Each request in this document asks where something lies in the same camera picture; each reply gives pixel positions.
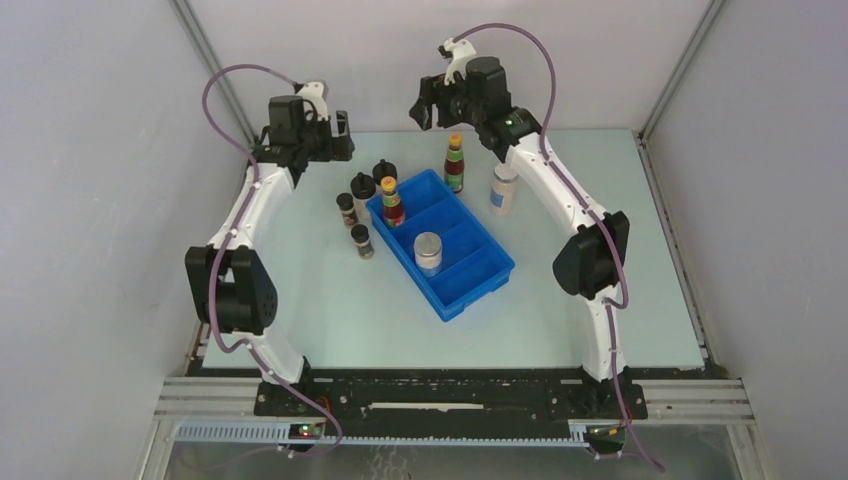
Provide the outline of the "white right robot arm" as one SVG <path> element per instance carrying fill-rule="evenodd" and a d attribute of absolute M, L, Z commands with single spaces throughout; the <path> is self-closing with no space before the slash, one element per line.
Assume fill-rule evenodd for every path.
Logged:
<path fill-rule="evenodd" d="M 582 369 L 595 382 L 583 388 L 581 402 L 593 417 L 610 416 L 622 403 L 610 380 L 626 365 L 615 318 L 629 299 L 623 275 L 630 230 L 626 214 L 607 211 L 576 181 L 533 114 L 513 104 L 506 71 L 495 57 L 474 57 L 460 69 L 422 77 L 409 115 L 422 130 L 471 126 L 482 146 L 524 180 L 564 233 L 553 274 L 562 290 L 584 301 L 590 317 Z"/>

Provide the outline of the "peppercorn jar silver lid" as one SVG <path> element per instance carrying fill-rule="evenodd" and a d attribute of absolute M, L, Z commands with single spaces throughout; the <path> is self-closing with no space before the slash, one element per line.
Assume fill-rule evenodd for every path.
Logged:
<path fill-rule="evenodd" d="M 439 235 L 433 232 L 419 234 L 413 244 L 415 263 L 426 278 L 436 276 L 442 268 L 443 246 Z"/>

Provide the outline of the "short yellow-cap sauce bottle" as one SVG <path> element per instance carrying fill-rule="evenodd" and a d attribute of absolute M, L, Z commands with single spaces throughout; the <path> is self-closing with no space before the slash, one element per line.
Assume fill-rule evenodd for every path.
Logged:
<path fill-rule="evenodd" d="M 381 182 L 383 220 L 389 229 L 394 229 L 406 220 L 405 207 L 398 192 L 395 177 L 385 176 Z"/>

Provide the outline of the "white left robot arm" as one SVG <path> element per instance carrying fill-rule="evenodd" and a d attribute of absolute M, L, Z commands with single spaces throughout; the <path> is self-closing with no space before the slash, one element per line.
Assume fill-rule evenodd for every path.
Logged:
<path fill-rule="evenodd" d="M 299 417 L 314 408 L 316 390 L 301 380 L 306 357 L 272 331 L 280 302 L 261 245 L 308 165 L 348 161 L 354 144 L 347 113 L 329 112 L 322 93 L 273 97 L 268 112 L 267 141 L 244 151 L 244 183 L 230 213 L 206 245 L 187 250 L 185 267 L 198 317 L 219 350 L 246 349 L 263 378 L 282 385 L 278 404 Z"/>

